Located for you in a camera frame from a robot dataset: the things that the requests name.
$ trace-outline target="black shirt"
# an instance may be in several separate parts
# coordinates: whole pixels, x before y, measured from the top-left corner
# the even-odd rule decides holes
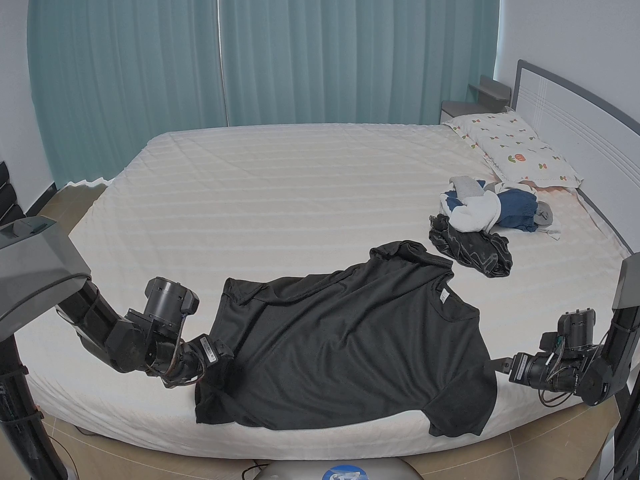
[[[480,435],[495,373],[451,265],[404,241],[332,274],[228,279],[211,336],[235,359],[197,386],[197,421],[313,429],[421,410],[432,435]]]

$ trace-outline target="blue sticker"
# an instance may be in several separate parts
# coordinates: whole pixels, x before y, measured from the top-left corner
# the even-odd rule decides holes
[[[327,471],[322,480],[369,480],[363,469],[351,464],[341,464],[334,466]]]

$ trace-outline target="bedside table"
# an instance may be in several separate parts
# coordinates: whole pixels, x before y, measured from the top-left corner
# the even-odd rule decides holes
[[[510,87],[485,75],[480,76],[480,84],[469,84],[469,88],[478,93],[477,103],[443,101],[440,107],[440,124],[453,117],[468,114],[503,112],[505,105],[508,105],[511,100]]]

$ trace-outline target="bed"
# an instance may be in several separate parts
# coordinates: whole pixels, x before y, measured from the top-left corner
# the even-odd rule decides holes
[[[522,69],[518,82],[531,91],[534,96],[527,97],[534,103],[516,110],[534,126],[535,117],[541,139],[552,142],[541,132],[547,124],[538,108],[543,100],[536,100],[540,84],[520,76]],[[571,148],[564,149],[573,163]],[[640,163],[640,155],[635,161]],[[574,167],[581,171],[580,165]],[[482,156],[443,125],[171,132],[148,143],[70,236],[92,268],[94,282],[121,314],[144,308],[144,287],[157,275],[194,290],[201,303],[185,325],[190,339],[209,331],[229,276],[267,281],[327,273],[366,261],[373,246],[399,239],[422,242],[437,253],[428,240],[429,216],[438,212],[438,195],[449,178],[460,174],[496,180]],[[583,171],[587,187],[589,174]],[[627,246],[638,242],[634,232],[620,234],[617,224],[624,216],[598,213],[587,204],[585,197],[599,200],[601,190],[545,190],[544,199],[563,224],[559,241],[544,233],[500,230],[509,238],[514,261],[507,278],[487,279],[454,264],[450,286],[480,309],[492,357],[534,352],[542,332],[554,330],[567,310],[595,308],[597,339],[608,328],[620,262]],[[192,456],[416,454],[487,439],[551,411],[536,391],[509,384],[499,374],[497,403],[480,437],[430,436],[429,422],[418,411],[331,429],[197,425],[192,387],[167,390],[158,379],[110,370],[85,352],[73,329],[53,311],[16,337],[34,399],[45,411],[124,442]],[[578,402],[573,397],[565,406]]]

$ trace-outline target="gray wall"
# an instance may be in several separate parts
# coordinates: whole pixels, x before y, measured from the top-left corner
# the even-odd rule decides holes
[[[0,159],[24,211],[53,183],[31,101],[28,3],[0,0]]]
[[[640,120],[640,0],[502,0],[497,80],[513,87],[518,59]]]

